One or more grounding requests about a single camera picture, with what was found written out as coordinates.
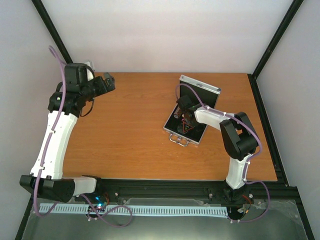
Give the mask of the black red triangular button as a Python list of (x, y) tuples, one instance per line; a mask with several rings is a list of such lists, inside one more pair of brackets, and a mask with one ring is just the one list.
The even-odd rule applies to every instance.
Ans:
[(181, 126), (182, 126), (182, 133), (184, 134), (194, 128), (192, 125), (189, 125), (186, 122), (183, 122)]

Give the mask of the clear round dealer button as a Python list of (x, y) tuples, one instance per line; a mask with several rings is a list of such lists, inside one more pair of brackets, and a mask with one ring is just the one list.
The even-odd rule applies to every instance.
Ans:
[(184, 133), (184, 126), (183, 126), (182, 124), (179, 124), (179, 125), (177, 126), (177, 131), (178, 131), (179, 133), (183, 134), (183, 133)]

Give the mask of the purple chip stack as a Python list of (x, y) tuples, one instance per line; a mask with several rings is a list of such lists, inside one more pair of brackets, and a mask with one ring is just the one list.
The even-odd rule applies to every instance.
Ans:
[(182, 114), (183, 114), (182, 110), (179, 107), (177, 107), (173, 113), (173, 116), (175, 119), (179, 119), (182, 116)]

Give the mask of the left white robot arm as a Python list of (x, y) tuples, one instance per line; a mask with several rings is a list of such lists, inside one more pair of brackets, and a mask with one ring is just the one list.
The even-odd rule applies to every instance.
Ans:
[(63, 165), (71, 133), (83, 115), (83, 107), (115, 88), (114, 77), (105, 72), (103, 76), (83, 82), (64, 80), (50, 97), (47, 128), (39, 155), (30, 173), (22, 175), (19, 181), (34, 201), (46, 199), (67, 203), (81, 194), (95, 202), (103, 198), (104, 188), (97, 184), (98, 177), (64, 178)]

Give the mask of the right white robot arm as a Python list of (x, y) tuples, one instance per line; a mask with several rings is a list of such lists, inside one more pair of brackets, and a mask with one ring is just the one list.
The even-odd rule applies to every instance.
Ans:
[(182, 118), (191, 127), (205, 124), (221, 132), (224, 149), (230, 157), (223, 194), (235, 202), (245, 191), (248, 167), (257, 147), (261, 146), (248, 116), (231, 114), (209, 106), (180, 107)]

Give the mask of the aluminium poker case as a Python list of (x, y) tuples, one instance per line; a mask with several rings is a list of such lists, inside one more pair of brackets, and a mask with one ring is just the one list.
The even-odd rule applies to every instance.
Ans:
[[(219, 87), (196, 80), (186, 75), (180, 76), (179, 84), (175, 90), (176, 100), (187, 95), (194, 102), (193, 107), (190, 107), (186, 111), (182, 111), (182, 113), (190, 112), (194, 116), (196, 110), (202, 107), (202, 104), (214, 108), (220, 94), (221, 89)], [(163, 129), (169, 133), (169, 140), (182, 147), (186, 147), (190, 143), (199, 145), (206, 131), (207, 125), (204, 123), (199, 123), (197, 127), (189, 130), (187, 133), (179, 133), (177, 131), (177, 126), (182, 124), (182, 116), (179, 119), (174, 117), (174, 111), (177, 109), (177, 107), (178, 104), (176, 103), (176, 106), (174, 107), (163, 127)]]

